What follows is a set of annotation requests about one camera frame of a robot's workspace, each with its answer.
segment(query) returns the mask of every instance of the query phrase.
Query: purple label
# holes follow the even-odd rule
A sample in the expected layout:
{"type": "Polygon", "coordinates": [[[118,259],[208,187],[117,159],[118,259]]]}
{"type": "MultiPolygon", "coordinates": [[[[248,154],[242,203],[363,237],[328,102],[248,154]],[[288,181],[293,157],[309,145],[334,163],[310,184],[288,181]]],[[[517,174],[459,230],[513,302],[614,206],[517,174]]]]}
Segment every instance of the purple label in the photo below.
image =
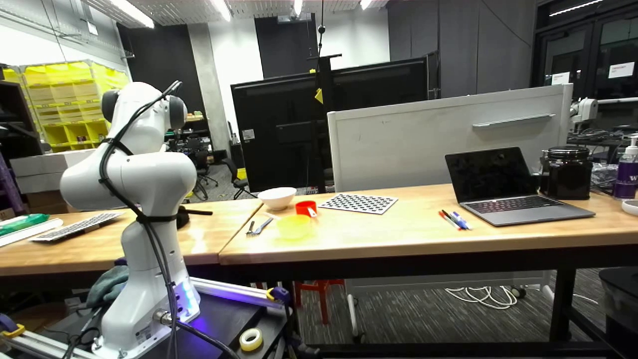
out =
{"type": "Polygon", "coordinates": [[[636,184],[638,184],[638,162],[620,162],[618,164],[618,179],[614,186],[614,197],[635,198],[636,184]]]}

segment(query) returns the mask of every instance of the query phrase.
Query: concrete pillar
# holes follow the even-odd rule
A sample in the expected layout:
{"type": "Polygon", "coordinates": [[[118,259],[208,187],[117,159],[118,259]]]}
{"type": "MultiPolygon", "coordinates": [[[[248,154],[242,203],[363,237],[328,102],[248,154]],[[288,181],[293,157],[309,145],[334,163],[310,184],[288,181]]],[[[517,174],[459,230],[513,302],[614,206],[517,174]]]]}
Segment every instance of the concrete pillar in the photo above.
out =
{"type": "Polygon", "coordinates": [[[197,68],[204,109],[208,117],[208,127],[211,129],[211,140],[215,150],[225,149],[230,157],[228,145],[228,123],[224,105],[221,101],[221,90],[217,78],[215,59],[212,55],[211,34],[208,24],[189,24],[188,34],[193,47],[193,57],[197,68]]]}

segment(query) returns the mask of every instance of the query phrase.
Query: red stool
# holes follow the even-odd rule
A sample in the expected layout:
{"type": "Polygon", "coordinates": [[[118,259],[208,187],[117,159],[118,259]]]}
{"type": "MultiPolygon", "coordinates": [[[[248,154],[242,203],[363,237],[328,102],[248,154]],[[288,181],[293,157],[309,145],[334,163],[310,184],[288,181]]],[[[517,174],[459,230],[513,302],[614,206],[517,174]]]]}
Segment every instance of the red stool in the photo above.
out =
{"type": "Polygon", "coordinates": [[[315,291],[319,292],[319,305],[321,306],[321,319],[323,324],[328,324],[328,304],[325,294],[328,287],[332,284],[344,285],[343,279],[334,280],[316,280],[313,284],[304,284],[302,282],[295,282],[295,305],[297,308],[301,308],[301,291],[315,291]]]}

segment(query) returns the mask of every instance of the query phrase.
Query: gray cloth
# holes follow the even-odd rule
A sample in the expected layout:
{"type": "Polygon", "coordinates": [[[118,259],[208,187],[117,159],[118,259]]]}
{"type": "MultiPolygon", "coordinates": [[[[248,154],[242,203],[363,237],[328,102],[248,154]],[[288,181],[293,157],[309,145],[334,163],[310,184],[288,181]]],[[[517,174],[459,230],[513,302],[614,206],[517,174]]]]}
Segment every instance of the gray cloth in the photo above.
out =
{"type": "Polygon", "coordinates": [[[128,266],[115,266],[100,275],[86,300],[87,307],[93,307],[102,302],[114,301],[124,289],[128,280],[128,266]]]}

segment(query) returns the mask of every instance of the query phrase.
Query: keyboard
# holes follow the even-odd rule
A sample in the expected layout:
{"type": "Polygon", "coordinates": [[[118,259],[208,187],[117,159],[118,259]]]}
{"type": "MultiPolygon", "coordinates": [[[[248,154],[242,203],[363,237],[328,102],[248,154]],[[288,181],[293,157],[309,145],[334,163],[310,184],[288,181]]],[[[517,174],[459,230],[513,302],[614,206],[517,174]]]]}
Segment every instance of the keyboard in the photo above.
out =
{"type": "Polygon", "coordinates": [[[471,202],[465,203],[465,205],[479,213],[495,213],[528,210],[530,208],[561,206],[562,203],[539,195],[533,195],[530,197],[503,198],[493,201],[471,202]]]}
{"type": "Polygon", "coordinates": [[[100,213],[99,215],[95,215],[91,218],[85,219],[80,222],[76,222],[71,225],[67,225],[66,227],[62,227],[57,231],[49,232],[42,234],[41,236],[37,236],[35,238],[31,238],[30,241],[54,241],[60,238],[70,236],[71,234],[75,234],[81,231],[84,231],[87,228],[93,227],[94,225],[98,225],[106,222],[107,220],[112,220],[113,218],[123,214],[124,212],[113,212],[113,213],[100,213]]]}

